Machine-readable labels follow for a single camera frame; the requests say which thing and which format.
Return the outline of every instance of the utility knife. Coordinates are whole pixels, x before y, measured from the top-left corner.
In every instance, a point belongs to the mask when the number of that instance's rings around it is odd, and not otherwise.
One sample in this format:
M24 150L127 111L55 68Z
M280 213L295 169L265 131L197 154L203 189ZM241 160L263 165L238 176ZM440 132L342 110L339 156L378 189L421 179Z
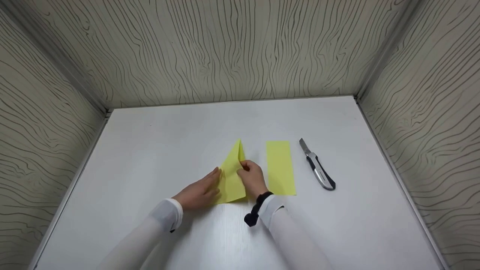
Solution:
M320 185L322 185L322 187L326 190L334 190L336 187L335 182L327 174L327 172L325 172L324 168L320 164L320 161L318 160L318 156L308 149L303 138L300 139L300 146L303 149L305 155L307 156L308 163L310 163L313 174L315 174L315 177L317 178Z

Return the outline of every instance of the cuff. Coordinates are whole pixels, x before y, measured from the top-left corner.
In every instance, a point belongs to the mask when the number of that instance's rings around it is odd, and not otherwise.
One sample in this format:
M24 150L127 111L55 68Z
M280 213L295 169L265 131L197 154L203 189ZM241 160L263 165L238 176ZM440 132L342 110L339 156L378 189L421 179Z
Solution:
M272 220L273 214L282 207L284 207L284 205L281 197L270 195L265 199L262 207L260 207L258 211L258 215L267 228L270 228L270 221Z
M163 228L166 228L167 231L172 231L180 227L183 209L178 201L164 199L150 212L150 216L158 221Z

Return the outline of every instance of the hand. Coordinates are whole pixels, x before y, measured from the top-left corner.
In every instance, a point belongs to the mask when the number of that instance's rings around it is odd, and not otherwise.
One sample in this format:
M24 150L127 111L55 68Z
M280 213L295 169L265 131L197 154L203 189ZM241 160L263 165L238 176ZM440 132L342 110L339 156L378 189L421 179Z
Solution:
M257 199L259 195L268 191L262 168L251 160L240 161L240 164L243 169L239 169L237 174L240 176L247 192L254 199Z
M220 192L217 185L221 172L222 170L216 167L204 178L188 185L172 199L178 201L184 211L210 206Z

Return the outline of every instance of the knife handle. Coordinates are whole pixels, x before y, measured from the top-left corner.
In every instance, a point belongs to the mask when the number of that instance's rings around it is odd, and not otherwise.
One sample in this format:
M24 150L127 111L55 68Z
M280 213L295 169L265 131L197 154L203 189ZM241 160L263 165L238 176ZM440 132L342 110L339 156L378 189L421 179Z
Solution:
M336 183L324 170L324 168L320 164L320 161L318 160L318 156L312 152L307 156L307 161L310 164L310 167L312 168L312 171L315 174L315 177L317 178L318 182L322 185L322 187L326 190L335 190Z

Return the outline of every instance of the right hand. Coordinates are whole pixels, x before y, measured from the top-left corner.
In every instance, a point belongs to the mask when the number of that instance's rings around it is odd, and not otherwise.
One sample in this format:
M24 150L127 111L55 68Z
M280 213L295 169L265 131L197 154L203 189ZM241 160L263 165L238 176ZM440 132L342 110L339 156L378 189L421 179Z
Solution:
M239 169L237 174L240 176L248 194L256 200L259 195L268 191L262 168L251 160L240 161L240 164L243 169Z

